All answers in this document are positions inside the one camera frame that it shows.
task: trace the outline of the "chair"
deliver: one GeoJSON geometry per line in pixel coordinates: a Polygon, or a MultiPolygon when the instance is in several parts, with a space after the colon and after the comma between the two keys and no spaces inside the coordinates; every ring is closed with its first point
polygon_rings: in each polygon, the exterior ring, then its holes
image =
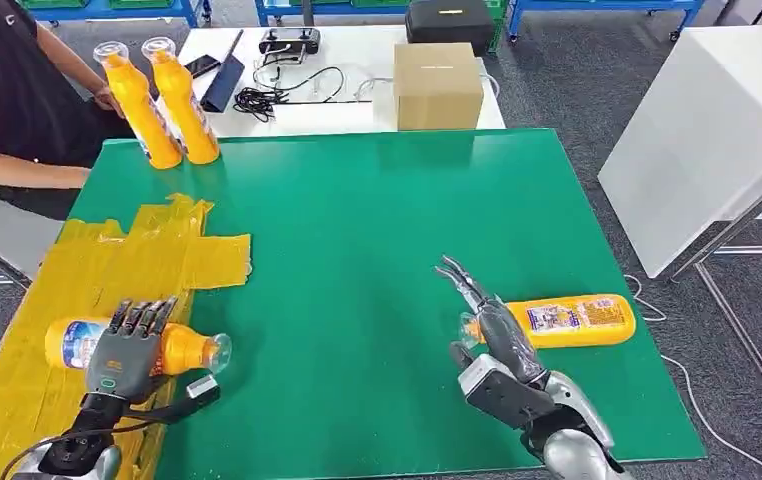
{"type": "Polygon", "coordinates": [[[63,222],[26,212],[0,200],[0,284],[27,289],[63,222]]]}

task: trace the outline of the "plastic bottle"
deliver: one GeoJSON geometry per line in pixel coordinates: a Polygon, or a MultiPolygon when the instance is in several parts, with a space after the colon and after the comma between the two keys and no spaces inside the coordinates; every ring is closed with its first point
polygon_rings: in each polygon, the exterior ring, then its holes
{"type": "Polygon", "coordinates": [[[187,158],[197,165],[216,160],[219,144],[193,93],[192,74],[175,57],[175,42],[166,37],[155,37],[143,44],[142,52],[151,61],[154,83],[172,120],[181,130],[187,158]]]}
{"type": "Polygon", "coordinates": [[[128,47],[121,42],[104,42],[95,47],[93,57],[104,67],[110,91],[151,165],[164,169],[181,163],[180,145],[157,111],[148,91],[148,78],[128,59],[128,47]]]}
{"type": "MultiPolygon", "coordinates": [[[[598,294],[546,298],[506,304],[534,348],[614,345],[634,335],[631,305],[621,295],[598,294]]],[[[461,340],[472,348],[484,343],[481,326],[461,315],[461,340]]]]}
{"type": "MultiPolygon", "coordinates": [[[[63,319],[45,333],[45,359],[53,367],[83,369],[110,322],[107,318],[63,319]]],[[[231,338],[224,333],[206,337],[180,323],[167,323],[160,358],[153,374],[178,375],[193,368],[218,373],[231,360],[231,338]]]]}

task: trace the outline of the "brown cardboard box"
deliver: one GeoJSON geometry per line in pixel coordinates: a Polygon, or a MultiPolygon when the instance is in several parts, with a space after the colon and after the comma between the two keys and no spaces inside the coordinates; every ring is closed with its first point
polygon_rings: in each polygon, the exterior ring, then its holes
{"type": "Polygon", "coordinates": [[[471,44],[399,44],[394,58],[399,130],[475,128],[484,92],[471,44]]]}

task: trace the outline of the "white cabinet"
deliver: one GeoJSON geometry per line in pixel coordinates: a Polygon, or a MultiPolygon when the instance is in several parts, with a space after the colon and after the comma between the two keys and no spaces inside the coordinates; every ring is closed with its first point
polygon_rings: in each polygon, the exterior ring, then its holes
{"type": "Polygon", "coordinates": [[[599,181],[652,278],[760,196],[762,26],[685,30],[599,181]]]}

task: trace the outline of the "blue shelf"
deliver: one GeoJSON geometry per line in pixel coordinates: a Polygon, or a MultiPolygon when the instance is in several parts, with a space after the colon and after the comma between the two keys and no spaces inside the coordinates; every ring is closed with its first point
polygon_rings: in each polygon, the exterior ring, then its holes
{"type": "MultiPolygon", "coordinates": [[[[269,17],[301,15],[301,6],[290,5],[288,0],[255,0],[257,18],[261,27],[269,25],[269,17]]],[[[314,15],[404,15],[407,6],[355,7],[349,2],[313,5],[314,15]]]]}
{"type": "MultiPolygon", "coordinates": [[[[522,14],[529,10],[683,10],[681,25],[670,34],[675,41],[684,27],[690,25],[705,0],[511,0],[508,36],[517,38],[522,14]]],[[[257,19],[261,27],[269,25],[269,17],[301,15],[300,6],[292,6],[288,0],[255,0],[257,19]]],[[[313,5],[313,13],[319,15],[400,15],[404,6],[355,7],[350,3],[323,3],[313,5]]]]}
{"type": "Polygon", "coordinates": [[[83,8],[36,8],[31,9],[31,14],[41,21],[64,21],[64,20],[106,20],[120,18],[186,18],[190,27],[197,27],[196,13],[204,3],[199,0],[196,8],[190,4],[190,0],[174,0],[172,5],[163,8],[110,8],[108,0],[90,0],[83,8]]]}

